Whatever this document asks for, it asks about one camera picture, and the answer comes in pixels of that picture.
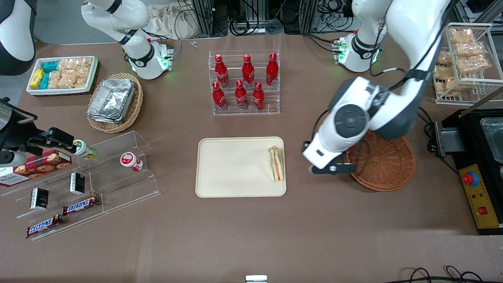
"wicker basket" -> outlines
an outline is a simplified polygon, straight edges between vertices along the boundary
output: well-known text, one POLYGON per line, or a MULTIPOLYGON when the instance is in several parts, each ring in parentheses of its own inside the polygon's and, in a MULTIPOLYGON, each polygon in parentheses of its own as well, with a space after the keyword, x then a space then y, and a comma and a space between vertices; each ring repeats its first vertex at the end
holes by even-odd
MULTIPOLYGON (((89 123, 91 124, 91 126, 93 126, 93 128, 95 128, 97 130, 101 130, 101 131, 109 132, 109 133, 122 132, 125 129, 129 128, 134 123, 136 118, 138 117, 138 114, 140 113, 141 104, 143 102, 143 90, 141 89, 141 85, 140 85, 140 82, 138 81, 138 79, 130 74, 124 74, 124 73, 115 74, 115 75, 109 76, 106 79, 129 79, 135 83, 136 88, 134 90, 133 98, 131 99, 131 104, 129 105, 129 109, 126 114, 126 119, 121 124, 98 122, 98 121, 92 120, 89 116, 88 116, 88 120, 89 120, 89 123)), ((91 97, 91 101, 89 102, 89 105, 91 105, 91 103, 93 102, 93 100, 96 96, 96 93, 98 92, 98 89, 100 88, 100 86, 102 85, 102 83, 104 81, 105 80, 103 80, 95 88, 95 90, 93 92, 93 96, 91 97)))
POLYGON ((415 155, 403 137, 386 140, 371 131, 347 151, 347 161, 356 166, 353 178, 375 191, 396 191, 413 177, 415 155))

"small bottle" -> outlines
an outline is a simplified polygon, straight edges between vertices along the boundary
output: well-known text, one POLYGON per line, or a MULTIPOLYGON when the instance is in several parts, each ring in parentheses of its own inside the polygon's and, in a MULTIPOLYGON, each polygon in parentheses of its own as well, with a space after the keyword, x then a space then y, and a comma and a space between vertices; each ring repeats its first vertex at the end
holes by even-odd
POLYGON ((227 103, 225 102, 225 95, 223 90, 220 89, 218 82, 213 82, 213 101, 215 101, 215 106, 217 111, 227 110, 227 103))
POLYGON ((242 80, 237 80, 234 95, 236 96, 237 107, 240 110, 247 110, 248 100, 246 100, 246 90, 243 88, 242 80))
POLYGON ((245 54, 243 56, 243 81, 244 81, 244 87, 247 89, 250 89, 254 87, 254 82, 255 82, 255 68, 252 65, 252 57, 249 54, 245 54))
POLYGON ((271 54, 269 54, 269 63, 267 63, 266 68, 266 84, 270 87, 278 85, 278 72, 280 68, 278 66, 278 62, 276 62, 277 58, 278 55, 276 53, 271 52, 271 54))
POLYGON ((264 98, 265 94, 262 90, 262 84, 260 82, 256 82, 255 90, 253 91, 253 106, 256 111, 262 111, 264 109, 264 98))
POLYGON ((215 73, 217 73, 217 80, 223 88, 229 87, 229 72, 227 66, 224 64, 222 55, 215 55, 215 73))
POLYGON ((132 152, 126 152, 121 156, 121 164, 124 167, 131 168, 134 172, 143 169, 143 161, 132 152))
POLYGON ((91 160, 96 157, 96 150, 88 146, 85 141, 76 139, 73 141, 73 145, 76 147, 74 154, 78 157, 82 157, 87 160, 91 160))

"brown tabletop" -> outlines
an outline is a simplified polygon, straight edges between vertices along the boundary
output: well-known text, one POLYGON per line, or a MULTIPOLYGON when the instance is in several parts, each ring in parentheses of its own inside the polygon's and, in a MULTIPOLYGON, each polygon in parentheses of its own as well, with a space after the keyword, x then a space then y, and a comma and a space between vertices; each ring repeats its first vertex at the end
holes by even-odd
MULTIPOLYGON (((140 80, 144 103, 130 130, 151 148, 148 167, 162 194, 49 239, 32 242, 15 204, 0 200, 0 277, 15 282, 383 282, 408 278, 409 267, 445 275, 442 266, 502 280, 503 238, 475 236, 459 180, 426 151, 423 122, 406 136, 416 154, 412 181, 390 193, 370 191, 349 175, 314 176, 300 152, 313 123, 342 81, 357 74, 302 36, 254 36, 184 41, 173 71, 140 80), (277 48, 281 53, 281 114, 215 117, 208 88, 210 50, 277 48), (279 136, 285 142, 287 192, 268 198, 198 198, 198 142, 205 137, 279 136)), ((407 67, 386 37, 376 69, 407 67)), ((37 44, 37 57, 94 55, 98 81, 131 73, 119 44, 37 44)), ((361 74, 370 78, 368 72, 361 74)), ((390 86, 399 72, 372 81, 390 86)), ((441 120, 457 106, 423 106, 441 120)), ((89 96, 36 98, 19 106, 39 115, 37 126, 59 127, 94 144, 115 135, 93 129, 89 96)))

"acrylic bottle rack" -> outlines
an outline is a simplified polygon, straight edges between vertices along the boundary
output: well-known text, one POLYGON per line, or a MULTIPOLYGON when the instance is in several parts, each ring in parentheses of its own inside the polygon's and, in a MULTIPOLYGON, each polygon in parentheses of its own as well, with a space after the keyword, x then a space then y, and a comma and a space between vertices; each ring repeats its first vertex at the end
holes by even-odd
POLYGON ((280 113, 280 85, 281 85, 281 60, 280 54, 277 49, 264 49, 264 50, 236 50, 236 51, 210 51, 209 60, 209 99, 211 100, 211 106, 214 115, 264 115, 264 114, 279 114, 280 113), (278 55, 276 62, 279 66, 278 72, 278 85, 275 87, 270 87, 266 84, 266 67, 269 62, 269 54, 275 52, 278 55), (229 87, 222 88, 225 94, 225 101, 227 102, 227 110, 217 111, 215 102, 211 96, 213 90, 211 84, 217 81, 217 76, 215 73, 215 55, 222 55, 223 62, 227 66, 229 72, 229 87), (262 90, 265 94, 265 108, 262 111, 255 111, 253 108, 253 88, 246 89, 246 98, 248 100, 248 108, 246 110, 240 110, 237 107, 236 96, 234 91, 236 89, 236 81, 242 80, 242 67, 243 67, 243 56, 245 54, 250 54, 252 64, 255 68, 255 82, 262 83, 262 90))
POLYGON ((97 195, 100 204, 85 208, 63 217, 63 223, 30 237, 41 240, 74 228, 98 217, 137 203, 149 197, 160 194, 154 174, 148 169, 144 150, 149 143, 137 132, 131 131, 108 139, 92 147, 98 155, 93 160, 85 160, 72 156, 72 167, 42 176, 41 179, 30 180, 12 186, 3 191, 3 197, 16 201, 16 215, 20 220, 26 220, 27 227, 43 222, 55 214, 62 215, 63 207, 97 195), (143 168, 133 172, 119 162, 125 152, 134 153, 143 161, 143 168), (76 195, 70 193, 70 175, 73 172, 84 175, 85 193, 76 195), (41 188, 49 191, 47 209, 32 210, 29 208, 31 190, 41 188))

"coca-cola bottle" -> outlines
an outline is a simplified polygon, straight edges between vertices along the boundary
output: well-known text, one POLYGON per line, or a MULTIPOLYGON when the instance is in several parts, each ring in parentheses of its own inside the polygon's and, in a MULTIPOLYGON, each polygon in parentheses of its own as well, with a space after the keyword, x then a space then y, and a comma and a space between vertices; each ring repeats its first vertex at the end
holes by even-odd
POLYGON ((220 86, 227 88, 229 86, 229 72, 227 71, 227 66, 224 64, 222 55, 215 55, 215 73, 217 73, 217 80, 220 86))
POLYGON ((240 110, 248 109, 248 100, 246 100, 246 90, 243 88, 243 81, 237 80, 236 91, 234 92, 236 96, 237 107, 240 110))
POLYGON ((217 111, 227 110, 227 103, 225 102, 225 95, 223 90, 220 89, 218 82, 213 82, 213 101, 215 101, 215 106, 217 111))
POLYGON ((254 86, 255 82, 255 68, 252 65, 252 57, 249 54, 245 54, 243 56, 243 81, 244 81, 244 87, 247 89, 250 89, 254 86))
POLYGON ((278 72, 280 68, 278 66, 278 62, 276 62, 277 58, 278 55, 276 53, 271 52, 271 54, 269 54, 269 63, 267 63, 266 68, 266 84, 270 87, 278 85, 278 72))
POLYGON ((256 82, 255 90, 253 91, 253 106, 256 111, 262 111, 264 109, 264 98, 265 94, 262 90, 262 84, 260 82, 256 82))

